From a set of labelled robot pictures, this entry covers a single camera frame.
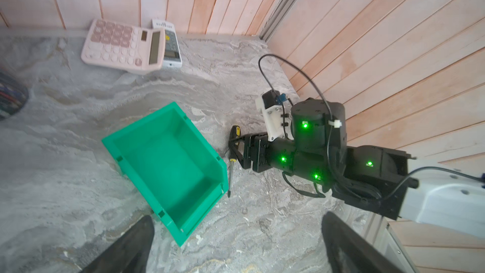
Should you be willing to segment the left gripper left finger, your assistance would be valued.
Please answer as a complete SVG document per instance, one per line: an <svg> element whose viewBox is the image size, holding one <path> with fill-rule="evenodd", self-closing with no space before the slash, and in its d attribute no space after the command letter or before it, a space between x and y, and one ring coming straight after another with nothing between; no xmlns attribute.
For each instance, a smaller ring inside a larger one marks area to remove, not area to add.
<svg viewBox="0 0 485 273"><path fill-rule="evenodd" d="M146 272L154 235L153 219L143 216L81 272Z"/></svg>

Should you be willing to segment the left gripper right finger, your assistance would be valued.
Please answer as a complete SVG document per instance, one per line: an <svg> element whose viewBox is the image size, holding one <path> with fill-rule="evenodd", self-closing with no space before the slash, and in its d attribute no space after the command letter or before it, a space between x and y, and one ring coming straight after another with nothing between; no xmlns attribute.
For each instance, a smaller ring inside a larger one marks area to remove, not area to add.
<svg viewBox="0 0 485 273"><path fill-rule="evenodd" d="M333 212L322 218L322 235L332 272L401 272Z"/></svg>

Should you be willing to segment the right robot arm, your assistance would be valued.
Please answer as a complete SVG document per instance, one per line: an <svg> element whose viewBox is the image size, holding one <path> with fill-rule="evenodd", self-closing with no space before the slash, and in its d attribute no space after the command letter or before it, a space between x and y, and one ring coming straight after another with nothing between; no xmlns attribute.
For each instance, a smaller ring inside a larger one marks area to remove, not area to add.
<svg viewBox="0 0 485 273"><path fill-rule="evenodd" d="M256 102L266 131L243 135L233 126L230 160L262 173L279 170L314 184L313 198L330 192L350 206L484 236L484 177L471 176L401 151L347 145L345 109L309 98L290 109L265 94Z"/></svg>

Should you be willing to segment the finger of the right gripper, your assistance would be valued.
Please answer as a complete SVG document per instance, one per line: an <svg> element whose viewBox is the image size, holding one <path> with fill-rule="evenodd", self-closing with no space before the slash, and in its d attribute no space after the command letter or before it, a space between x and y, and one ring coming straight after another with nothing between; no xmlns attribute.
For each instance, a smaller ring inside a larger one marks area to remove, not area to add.
<svg viewBox="0 0 485 273"><path fill-rule="evenodd" d="M250 158L250 134L233 137L229 139L229 159L249 159Z"/></svg>

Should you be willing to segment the black yellow screwdriver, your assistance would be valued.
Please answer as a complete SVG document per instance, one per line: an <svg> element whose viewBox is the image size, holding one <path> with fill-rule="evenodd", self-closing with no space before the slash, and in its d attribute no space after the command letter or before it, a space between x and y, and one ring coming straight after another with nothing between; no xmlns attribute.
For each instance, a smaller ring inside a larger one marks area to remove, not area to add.
<svg viewBox="0 0 485 273"><path fill-rule="evenodd" d="M241 136L241 129L238 125L234 125L231 128L231 132L229 135L229 169L228 169L228 191L227 196L231 197L231 187L232 187L232 179L233 179L233 172L234 172L234 165L237 161L237 155L235 151L235 147L239 145L238 138Z"/></svg>

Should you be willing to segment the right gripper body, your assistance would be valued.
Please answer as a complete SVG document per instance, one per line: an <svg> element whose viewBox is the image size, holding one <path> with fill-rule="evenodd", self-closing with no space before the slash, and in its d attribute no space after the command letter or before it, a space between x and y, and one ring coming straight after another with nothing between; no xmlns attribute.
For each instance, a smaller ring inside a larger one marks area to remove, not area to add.
<svg viewBox="0 0 485 273"><path fill-rule="evenodd" d="M252 169L256 173L270 169L266 160L266 150L269 146L267 133L246 134L239 141L243 148L238 161L243 169Z"/></svg>

